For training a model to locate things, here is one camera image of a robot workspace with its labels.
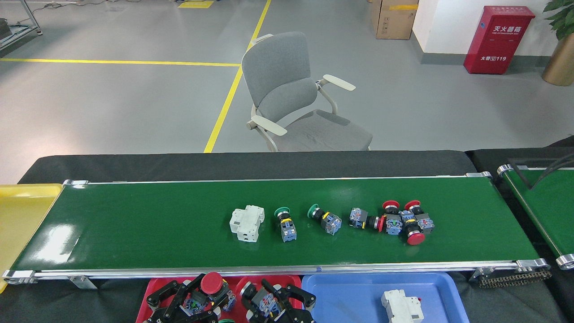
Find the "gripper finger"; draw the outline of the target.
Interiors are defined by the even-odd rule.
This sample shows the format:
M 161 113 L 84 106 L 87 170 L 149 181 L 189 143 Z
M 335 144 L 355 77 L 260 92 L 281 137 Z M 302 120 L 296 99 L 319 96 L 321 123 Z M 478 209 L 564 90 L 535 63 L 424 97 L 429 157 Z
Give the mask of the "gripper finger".
M 279 305 L 276 299 L 260 299 L 258 301 L 242 299 L 242 304 L 248 310 L 246 319 L 250 323 L 271 323 L 279 316 Z
M 285 287 L 278 285 L 278 288 L 271 285 L 266 279 L 261 281 L 262 287 L 270 292 L 275 300 L 279 303 L 279 307 L 285 310 L 286 313 L 296 313 L 298 311 L 303 311 L 300 309 L 295 309 L 290 299 L 295 298 L 302 302 L 305 309 L 312 309 L 316 303 L 316 296 L 312 293 L 306 292 L 305 290 L 298 288 L 293 284 L 287 284 Z
M 156 292 L 146 297 L 146 302 L 153 310 L 152 317 L 182 317 L 185 312 L 181 309 L 187 296 L 199 288 L 205 274 L 199 274 L 194 280 L 179 283 L 172 280 L 162 286 Z M 166 307 L 160 307 L 162 301 L 172 297 L 170 304 Z
M 178 323 L 218 323 L 221 317 L 219 306 L 192 315 L 189 315 L 189 311 L 184 307 L 180 306 L 180 309 L 184 313 L 184 318 L 179 319 Z

